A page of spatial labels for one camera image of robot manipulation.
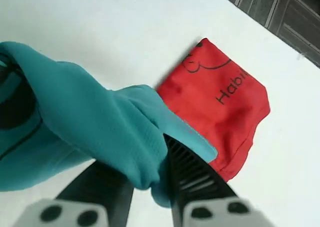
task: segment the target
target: red pouch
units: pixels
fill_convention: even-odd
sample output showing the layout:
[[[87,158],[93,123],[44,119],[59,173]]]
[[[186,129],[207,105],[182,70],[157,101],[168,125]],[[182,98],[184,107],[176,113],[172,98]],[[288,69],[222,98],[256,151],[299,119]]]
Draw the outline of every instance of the red pouch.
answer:
[[[205,38],[157,92],[217,149],[209,164],[225,181],[232,179],[246,161],[257,125],[270,112],[266,88]]]

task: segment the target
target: red cloth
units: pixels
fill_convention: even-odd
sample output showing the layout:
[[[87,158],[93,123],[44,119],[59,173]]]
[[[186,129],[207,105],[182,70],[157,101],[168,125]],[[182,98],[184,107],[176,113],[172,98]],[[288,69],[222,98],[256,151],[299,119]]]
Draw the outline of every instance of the red cloth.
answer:
[[[225,181],[232,179],[246,161],[257,125],[270,112],[266,88],[205,38],[157,92],[217,149],[209,164]]]

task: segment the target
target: gray tiled floor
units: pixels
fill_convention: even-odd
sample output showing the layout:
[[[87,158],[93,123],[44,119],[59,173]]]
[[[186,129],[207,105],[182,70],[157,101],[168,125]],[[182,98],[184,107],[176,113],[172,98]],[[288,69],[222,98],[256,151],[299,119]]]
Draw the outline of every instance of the gray tiled floor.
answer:
[[[230,0],[320,67],[320,0]]]

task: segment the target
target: black screw hole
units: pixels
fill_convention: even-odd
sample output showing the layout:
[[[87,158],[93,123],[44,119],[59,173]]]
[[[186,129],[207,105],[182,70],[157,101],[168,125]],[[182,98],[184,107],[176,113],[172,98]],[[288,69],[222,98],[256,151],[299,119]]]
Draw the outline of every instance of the black screw hole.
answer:
[[[87,210],[79,215],[77,223],[81,227],[88,227],[95,224],[97,220],[98,213],[95,210]]]
[[[228,205],[228,211],[232,214],[247,214],[249,209],[241,202],[232,202]]]
[[[52,205],[47,207],[42,211],[40,219],[43,222],[51,222],[59,218],[62,212],[62,207],[60,205]]]
[[[192,210],[191,216],[197,219],[211,218],[213,214],[206,207],[198,207]]]

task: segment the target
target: white tabletop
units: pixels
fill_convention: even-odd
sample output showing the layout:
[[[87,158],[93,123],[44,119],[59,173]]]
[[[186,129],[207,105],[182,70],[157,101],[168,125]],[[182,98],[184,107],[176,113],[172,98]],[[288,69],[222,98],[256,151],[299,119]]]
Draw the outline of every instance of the white tabletop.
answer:
[[[230,185],[279,227],[318,225],[320,70],[228,0],[0,0],[0,41],[75,62],[110,89],[155,86],[201,38],[265,85],[271,106]],[[0,193],[0,226],[52,198],[81,168]],[[171,213],[137,191],[127,226],[150,225],[172,226]]]

